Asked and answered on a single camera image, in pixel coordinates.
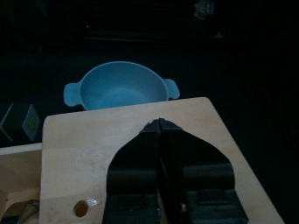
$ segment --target pot handle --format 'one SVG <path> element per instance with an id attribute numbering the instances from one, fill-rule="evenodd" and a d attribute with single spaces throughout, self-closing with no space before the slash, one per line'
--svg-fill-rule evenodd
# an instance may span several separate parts
<path id="1" fill-rule="evenodd" d="M 168 79 L 164 79 L 164 84 L 167 86 L 167 91 L 168 91 L 168 94 L 169 94 L 169 99 L 177 99 L 180 97 L 180 90 L 176 86 L 176 83 L 173 80 L 168 80 Z"/>
<path id="2" fill-rule="evenodd" d="M 69 107 L 75 107 L 81 104 L 80 99 L 80 83 L 69 83 L 64 87 L 63 93 L 64 103 Z"/>

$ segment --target small round hole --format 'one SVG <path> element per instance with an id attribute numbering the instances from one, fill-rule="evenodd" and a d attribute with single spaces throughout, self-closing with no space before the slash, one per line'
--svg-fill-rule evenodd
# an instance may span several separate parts
<path id="1" fill-rule="evenodd" d="M 73 207 L 73 212 L 77 217 L 85 216 L 88 210 L 89 210 L 89 204 L 85 200 L 81 200 Z"/>

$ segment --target dark floor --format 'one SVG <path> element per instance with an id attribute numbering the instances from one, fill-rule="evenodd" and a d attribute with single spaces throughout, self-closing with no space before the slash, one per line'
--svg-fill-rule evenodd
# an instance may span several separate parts
<path id="1" fill-rule="evenodd" d="M 280 63 L 287 64 L 284 56 Z M 284 222 L 298 223 L 295 81 L 271 59 L 251 61 L 236 46 L 215 45 L 84 41 L 41 54 L 5 48 L 0 51 L 0 102 L 32 103 L 41 120 L 80 111 L 63 103 L 64 85 L 113 60 L 136 62 L 173 79 L 181 99 L 209 98 Z M 270 66 L 260 70 L 259 63 Z M 282 75 L 271 74 L 279 69 Z M 41 140 L 40 130 L 35 142 Z"/>

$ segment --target blue bowl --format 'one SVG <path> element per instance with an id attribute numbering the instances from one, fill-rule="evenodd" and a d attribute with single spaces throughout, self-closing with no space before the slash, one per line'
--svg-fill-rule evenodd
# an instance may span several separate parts
<path id="1" fill-rule="evenodd" d="M 164 102 L 180 97 L 173 80 L 163 79 L 149 68 L 113 61 L 92 68 L 80 82 L 64 88 L 64 103 L 85 110 Z"/>

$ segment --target wooden board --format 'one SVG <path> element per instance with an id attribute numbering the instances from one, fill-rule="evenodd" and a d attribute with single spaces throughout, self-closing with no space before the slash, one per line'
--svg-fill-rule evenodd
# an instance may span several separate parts
<path id="1" fill-rule="evenodd" d="M 40 223 L 101 222 L 109 162 L 145 124 L 159 117 L 209 142 L 228 157 L 250 223 L 283 223 L 207 98 L 49 116 L 43 132 Z M 79 218 L 73 207 L 87 199 L 101 204 Z"/>
<path id="2" fill-rule="evenodd" d="M 40 143 L 0 149 L 0 219 L 13 203 L 40 199 L 41 152 Z"/>

